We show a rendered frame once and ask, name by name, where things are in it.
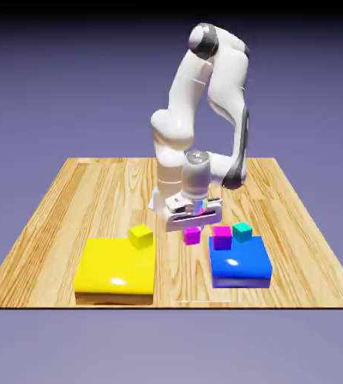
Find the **large yellow box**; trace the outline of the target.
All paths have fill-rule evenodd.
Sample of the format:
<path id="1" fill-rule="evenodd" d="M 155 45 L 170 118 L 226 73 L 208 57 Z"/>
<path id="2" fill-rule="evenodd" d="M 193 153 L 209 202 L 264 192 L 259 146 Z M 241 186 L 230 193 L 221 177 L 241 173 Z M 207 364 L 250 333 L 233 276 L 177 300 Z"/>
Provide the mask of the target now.
<path id="1" fill-rule="evenodd" d="M 74 277 L 78 305 L 150 305 L 155 283 L 155 242 L 90 238 Z"/>

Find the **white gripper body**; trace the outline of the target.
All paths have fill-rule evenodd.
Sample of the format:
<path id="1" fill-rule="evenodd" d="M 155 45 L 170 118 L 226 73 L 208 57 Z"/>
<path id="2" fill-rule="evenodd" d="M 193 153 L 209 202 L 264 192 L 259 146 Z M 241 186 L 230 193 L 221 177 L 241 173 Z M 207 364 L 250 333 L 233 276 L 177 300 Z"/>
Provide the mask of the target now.
<path id="1" fill-rule="evenodd" d="M 193 227 L 203 228 L 209 224 L 217 224 L 222 219 L 223 199 L 205 199 L 198 213 L 193 211 L 182 211 L 170 213 L 165 223 L 167 232 L 185 230 Z"/>

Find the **small yellow cube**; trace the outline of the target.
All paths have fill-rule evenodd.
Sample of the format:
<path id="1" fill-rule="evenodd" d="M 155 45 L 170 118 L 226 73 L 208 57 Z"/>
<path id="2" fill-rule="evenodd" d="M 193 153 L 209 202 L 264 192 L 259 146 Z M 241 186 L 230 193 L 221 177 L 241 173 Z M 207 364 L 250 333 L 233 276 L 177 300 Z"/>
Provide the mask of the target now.
<path id="1" fill-rule="evenodd" d="M 147 248 L 153 244 L 153 231 L 142 223 L 129 229 L 129 240 L 137 249 Z"/>

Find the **small teal cube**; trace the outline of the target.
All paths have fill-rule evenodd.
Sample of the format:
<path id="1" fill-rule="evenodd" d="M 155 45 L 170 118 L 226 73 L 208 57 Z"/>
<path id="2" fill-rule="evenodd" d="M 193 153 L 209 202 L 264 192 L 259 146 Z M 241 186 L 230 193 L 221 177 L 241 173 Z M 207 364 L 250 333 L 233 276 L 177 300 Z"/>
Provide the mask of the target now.
<path id="1" fill-rule="evenodd" d="M 233 237 L 239 242 L 247 242 L 252 238 L 253 229 L 246 222 L 235 223 L 232 227 Z"/>

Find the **small magenta cube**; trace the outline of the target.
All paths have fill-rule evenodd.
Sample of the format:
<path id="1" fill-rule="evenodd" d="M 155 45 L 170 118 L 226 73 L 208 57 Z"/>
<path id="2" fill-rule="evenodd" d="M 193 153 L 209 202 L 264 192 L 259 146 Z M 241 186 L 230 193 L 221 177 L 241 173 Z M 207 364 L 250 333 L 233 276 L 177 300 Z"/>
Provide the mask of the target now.
<path id="1" fill-rule="evenodd" d="M 186 245 L 197 245 L 200 243 L 201 228 L 191 227 L 183 230 L 183 241 Z"/>
<path id="2" fill-rule="evenodd" d="M 232 246 L 232 229 L 229 226 L 214 226 L 212 246 L 215 250 L 230 250 Z"/>

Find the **large blue box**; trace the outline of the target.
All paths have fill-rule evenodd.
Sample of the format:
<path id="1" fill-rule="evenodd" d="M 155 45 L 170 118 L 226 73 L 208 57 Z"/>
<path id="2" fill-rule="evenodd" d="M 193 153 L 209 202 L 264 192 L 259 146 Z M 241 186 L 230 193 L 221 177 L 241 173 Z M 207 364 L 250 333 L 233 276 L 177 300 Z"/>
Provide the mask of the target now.
<path id="1" fill-rule="evenodd" d="M 216 250 L 209 237 L 212 286 L 214 288 L 269 288 L 272 263 L 261 236 L 239 243 L 230 250 Z"/>

